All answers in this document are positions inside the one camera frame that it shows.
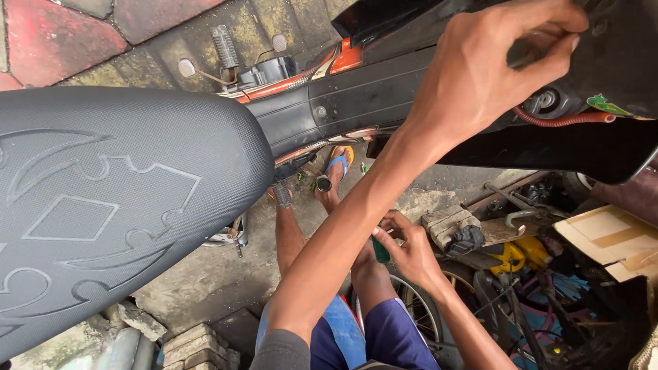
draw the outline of concrete floor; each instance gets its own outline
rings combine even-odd
[[[365,145],[355,146],[356,165],[341,183],[344,196],[360,179],[359,164],[365,158]],[[313,163],[323,169],[329,148],[324,148]],[[532,171],[481,169],[434,165],[422,173],[397,200],[395,206],[412,221],[435,209],[470,203],[488,193],[485,182],[506,186]],[[292,179],[297,222],[310,238],[326,218],[321,204],[313,197],[311,176]],[[198,323],[214,322],[248,307],[257,315],[279,283],[274,240],[274,201],[263,196],[249,210],[249,245],[238,259],[233,247],[199,248],[167,272],[138,290],[137,304],[154,315],[172,334],[181,333]]]

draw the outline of brick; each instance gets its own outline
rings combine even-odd
[[[9,73],[0,72],[0,92],[22,88],[23,86],[21,86]]]
[[[89,15],[105,18],[112,12],[112,0],[60,0],[67,7]]]
[[[223,359],[227,358],[226,348],[220,346],[212,335],[205,334],[164,354],[164,366],[185,360],[191,355],[206,349],[213,351]]]
[[[163,370],[185,370],[185,361],[176,361],[169,366],[165,366]]]
[[[240,353],[236,350],[226,350],[228,356],[228,370],[238,370],[240,367]]]
[[[126,324],[141,331],[152,342],[155,342],[167,332],[162,324],[130,302],[121,302],[119,304],[119,317]]]
[[[194,370],[218,370],[215,365],[209,362],[200,363],[197,365]]]
[[[4,9],[3,0],[0,0],[0,10]],[[7,71],[7,43],[5,39],[7,33],[5,32],[5,12],[0,12],[0,72]]]
[[[24,86],[42,87],[123,53],[108,23],[48,0],[4,0],[9,62]]]
[[[173,350],[176,347],[182,346],[183,344],[187,342],[191,342],[192,340],[195,340],[196,338],[199,338],[200,336],[204,336],[206,334],[212,335],[215,338],[217,338],[217,333],[208,325],[206,324],[198,324],[194,328],[182,333],[181,335],[177,336],[176,338],[170,340],[169,342],[164,344],[163,347],[163,352],[167,353],[171,350]],[[220,346],[222,347],[228,347],[228,344],[222,344],[221,340],[217,340]]]
[[[223,0],[116,0],[114,23],[135,45],[221,2]]]
[[[217,367],[218,370],[229,370],[230,368],[228,361],[219,357],[219,355],[213,351],[206,349],[188,356],[188,358],[185,360],[185,370],[193,369],[197,365],[204,362],[212,363],[215,365],[215,367]]]

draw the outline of blue flip-flop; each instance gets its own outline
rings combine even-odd
[[[334,152],[335,152],[335,150],[336,150],[337,147],[338,147],[338,146],[335,146],[335,147],[331,150],[330,157],[333,157],[333,156],[334,156]],[[354,162],[354,150],[352,149],[352,147],[351,147],[351,146],[343,146],[343,147],[344,147],[345,150],[347,150],[347,152],[349,153],[349,159],[350,159],[350,161],[351,161],[351,162]],[[338,157],[332,159],[332,160],[329,162],[329,164],[327,165],[327,169],[324,170],[324,174],[327,174],[327,172],[329,172],[329,169],[331,168],[331,166],[335,165],[337,162],[342,162],[342,163],[343,163],[343,177],[340,178],[340,180],[342,181],[342,180],[345,178],[345,175],[347,175],[347,160],[345,159],[345,156],[344,156],[343,154],[339,155]]]

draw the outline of forearm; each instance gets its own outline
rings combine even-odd
[[[473,370],[517,370],[517,367],[462,302],[448,279],[441,275],[425,290],[438,304],[450,334],[467,367]]]
[[[366,175],[313,234],[272,297],[268,329],[286,329],[310,342],[313,326],[338,291],[365,240],[386,211],[426,167],[427,155],[394,138]],[[436,150],[448,152],[448,139]]]

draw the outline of red hose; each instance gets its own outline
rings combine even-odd
[[[574,123],[582,122],[606,122],[610,123],[615,120],[615,115],[606,112],[591,112],[591,113],[578,113],[577,115],[571,115],[566,117],[560,117],[558,119],[539,119],[533,117],[530,113],[526,112],[521,105],[517,105],[512,108],[512,112],[519,116],[520,119],[526,121],[527,123],[532,123],[541,127],[562,127]]]

